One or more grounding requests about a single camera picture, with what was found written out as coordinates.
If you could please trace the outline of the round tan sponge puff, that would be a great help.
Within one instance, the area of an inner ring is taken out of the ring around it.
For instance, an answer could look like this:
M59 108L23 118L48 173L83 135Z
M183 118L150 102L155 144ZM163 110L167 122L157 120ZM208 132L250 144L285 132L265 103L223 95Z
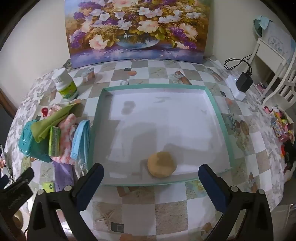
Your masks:
M166 178L171 176L177 169L177 164L169 152L157 152L152 154L147 160L149 173L156 178Z

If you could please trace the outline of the white power strip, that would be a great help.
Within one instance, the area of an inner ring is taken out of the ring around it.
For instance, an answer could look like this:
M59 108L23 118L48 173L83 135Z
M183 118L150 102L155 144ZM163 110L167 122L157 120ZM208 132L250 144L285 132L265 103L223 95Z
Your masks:
M226 85L230 88L234 98L239 101L243 101L246 97L246 94L238 90L236 86L236 81L237 81L237 78L232 74L229 74L225 80Z

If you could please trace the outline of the purple wet wipes pack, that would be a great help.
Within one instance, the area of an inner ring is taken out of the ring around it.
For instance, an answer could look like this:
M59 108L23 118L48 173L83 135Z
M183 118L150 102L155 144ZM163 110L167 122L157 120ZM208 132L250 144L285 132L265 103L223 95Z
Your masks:
M73 168L70 164L52 163L54 166L55 190L62 191L66 186L74 185Z

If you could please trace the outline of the light blue face mask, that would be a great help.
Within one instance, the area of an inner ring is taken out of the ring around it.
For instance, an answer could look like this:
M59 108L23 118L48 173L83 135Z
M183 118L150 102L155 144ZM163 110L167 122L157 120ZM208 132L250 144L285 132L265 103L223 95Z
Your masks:
M74 133L70 157L81 163L87 163L90 145L90 121L82 120Z

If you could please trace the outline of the floral painting canvas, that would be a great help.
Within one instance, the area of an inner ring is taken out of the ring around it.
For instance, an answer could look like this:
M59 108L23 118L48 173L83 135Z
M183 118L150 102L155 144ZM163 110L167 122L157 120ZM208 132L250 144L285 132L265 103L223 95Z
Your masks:
M201 63L211 2L197 0L65 1L74 68L130 59Z

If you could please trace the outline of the white chair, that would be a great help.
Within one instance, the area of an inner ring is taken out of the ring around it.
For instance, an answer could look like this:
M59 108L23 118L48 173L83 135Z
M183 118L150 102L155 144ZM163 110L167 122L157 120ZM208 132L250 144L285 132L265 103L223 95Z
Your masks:
M291 61L287 61L278 51L258 38L249 63L256 56L274 73L265 90L260 92L259 100L263 106L278 105L287 110L295 104L295 52Z

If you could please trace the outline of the small green tissue pack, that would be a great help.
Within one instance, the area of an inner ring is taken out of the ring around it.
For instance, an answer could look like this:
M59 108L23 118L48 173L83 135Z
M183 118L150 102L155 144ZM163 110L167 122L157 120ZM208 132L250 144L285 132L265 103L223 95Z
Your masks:
M43 182L42 188L47 192L47 193L52 193L55 192L55 183L54 182Z

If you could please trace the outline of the black power adapter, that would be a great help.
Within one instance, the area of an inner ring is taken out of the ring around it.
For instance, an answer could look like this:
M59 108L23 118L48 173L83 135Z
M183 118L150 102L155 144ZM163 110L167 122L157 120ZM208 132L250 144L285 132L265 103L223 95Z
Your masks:
M239 91L245 93L248 89L250 89L251 85L253 84L253 80L250 74L242 72L235 84Z

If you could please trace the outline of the teal plastic toy box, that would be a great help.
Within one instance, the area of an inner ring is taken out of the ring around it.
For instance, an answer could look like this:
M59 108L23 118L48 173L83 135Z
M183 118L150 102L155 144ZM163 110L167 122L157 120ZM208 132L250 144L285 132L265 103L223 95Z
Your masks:
M18 141L18 148L26 157L35 158L46 163L51 163L52 159L48 155L49 136L47 136L40 143L37 143L31 130L31 125L35 122L38 121L31 120L25 124Z

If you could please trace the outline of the pink white fuzzy sock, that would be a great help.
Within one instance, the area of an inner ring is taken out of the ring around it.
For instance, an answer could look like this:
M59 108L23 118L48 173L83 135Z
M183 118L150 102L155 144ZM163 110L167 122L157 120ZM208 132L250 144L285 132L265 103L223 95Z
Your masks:
M58 124L60 129L59 152L58 156L51 156L51 159L57 163L74 165L76 162L71 158L72 141L76 130L75 121L76 116L71 113Z

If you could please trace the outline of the lime green microfiber cloth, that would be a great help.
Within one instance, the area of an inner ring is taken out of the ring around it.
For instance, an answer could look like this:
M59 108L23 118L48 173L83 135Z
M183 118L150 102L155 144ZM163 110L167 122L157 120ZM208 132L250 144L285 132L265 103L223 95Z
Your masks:
M64 120L69 115L71 109L73 109L73 107L77 104L78 103L69 104L61 108L51 116L47 117L46 119L34 122L31 125L31 131L34 140L37 143L43 141L48 135L50 128L52 126L57 126L62 120Z

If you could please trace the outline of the white green pill bottle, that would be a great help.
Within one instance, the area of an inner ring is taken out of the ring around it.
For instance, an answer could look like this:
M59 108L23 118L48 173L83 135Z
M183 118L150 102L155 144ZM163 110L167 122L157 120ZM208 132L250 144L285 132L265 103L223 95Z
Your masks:
M71 101L78 96L78 88L66 68L56 69L52 80L63 99Z

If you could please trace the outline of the pink floral scrunchie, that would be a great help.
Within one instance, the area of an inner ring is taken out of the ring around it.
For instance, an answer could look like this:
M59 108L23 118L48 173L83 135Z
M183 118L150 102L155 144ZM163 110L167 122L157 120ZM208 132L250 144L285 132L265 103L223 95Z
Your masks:
M62 106L58 105L58 104L53 104L49 109L48 109L48 117L52 116L53 114L55 114L57 111L59 111L60 109L62 109Z

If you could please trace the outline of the checkered picture tablecloth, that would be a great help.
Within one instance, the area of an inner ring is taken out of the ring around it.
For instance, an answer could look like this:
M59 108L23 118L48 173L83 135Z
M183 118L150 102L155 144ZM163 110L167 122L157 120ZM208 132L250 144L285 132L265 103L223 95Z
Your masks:
M104 178L81 216L98 240L204 240L218 221L198 168L229 185L264 190L269 208L283 198L280 142L255 89L238 100L229 72L170 60L117 61L71 72L81 91L77 121L95 137L90 163Z

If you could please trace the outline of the basket of colourful toys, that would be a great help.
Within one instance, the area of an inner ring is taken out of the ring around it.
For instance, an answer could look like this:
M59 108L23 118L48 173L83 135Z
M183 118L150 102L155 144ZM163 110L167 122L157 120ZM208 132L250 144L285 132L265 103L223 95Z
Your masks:
M295 135L293 132L293 122L287 114L280 110L278 106L269 108L263 107L264 111L270 116L270 123L273 131L281 143L281 155L284 157L285 167L283 173L291 174L295 168Z

